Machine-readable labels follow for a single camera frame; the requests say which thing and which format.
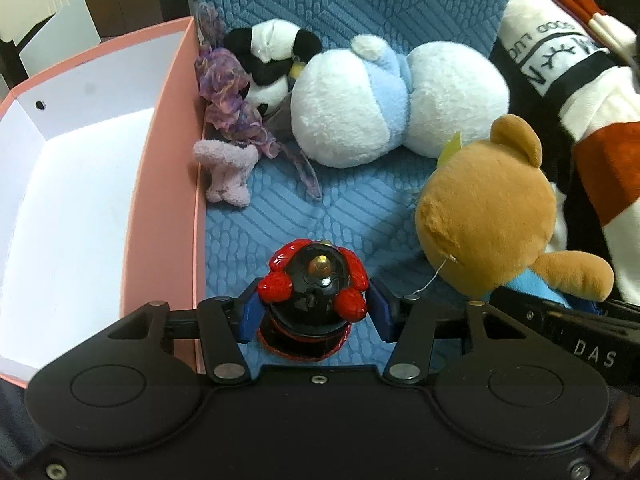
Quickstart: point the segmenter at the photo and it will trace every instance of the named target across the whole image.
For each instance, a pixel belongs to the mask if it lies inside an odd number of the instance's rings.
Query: purple fabric
[[[194,67],[200,95],[208,104],[205,120],[236,146],[254,145],[262,155],[275,158],[283,151],[295,165],[309,195],[322,198],[316,172],[300,150],[285,149],[262,124],[260,112],[242,97],[251,78],[234,54],[221,47],[225,24],[217,10],[200,4],[196,10],[198,27],[204,38]]]

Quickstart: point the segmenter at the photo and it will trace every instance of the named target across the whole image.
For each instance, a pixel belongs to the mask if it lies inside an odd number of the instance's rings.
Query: gold tip
[[[298,79],[302,71],[305,69],[305,63],[296,62],[291,65],[291,69],[289,70],[289,76],[293,79]]]
[[[332,272],[331,262],[329,261],[329,258],[322,255],[316,256],[309,262],[307,272],[318,280],[324,280],[325,278],[328,278]]]

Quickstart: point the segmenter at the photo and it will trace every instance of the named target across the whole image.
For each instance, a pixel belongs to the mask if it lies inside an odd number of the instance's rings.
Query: black plush toy
[[[262,116],[270,115],[289,93],[289,76],[322,50],[312,32],[286,20],[269,20],[226,34],[223,46],[233,52],[252,82],[246,100]]]

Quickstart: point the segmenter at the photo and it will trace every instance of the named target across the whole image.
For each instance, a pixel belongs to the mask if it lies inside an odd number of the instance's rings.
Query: black panda ear
[[[251,53],[251,28],[235,28],[225,34],[225,39],[222,45],[236,54],[250,54]]]
[[[322,41],[314,33],[301,28],[293,42],[293,55],[308,63],[313,56],[322,52]]]

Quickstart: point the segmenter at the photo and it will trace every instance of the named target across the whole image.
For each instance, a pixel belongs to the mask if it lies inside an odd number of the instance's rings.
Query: white plush toy
[[[434,41],[404,56],[362,35],[310,60],[292,90],[291,129],[309,158],[350,168],[402,144],[437,158],[457,132],[463,145],[488,139],[508,108],[502,75],[472,48]]]

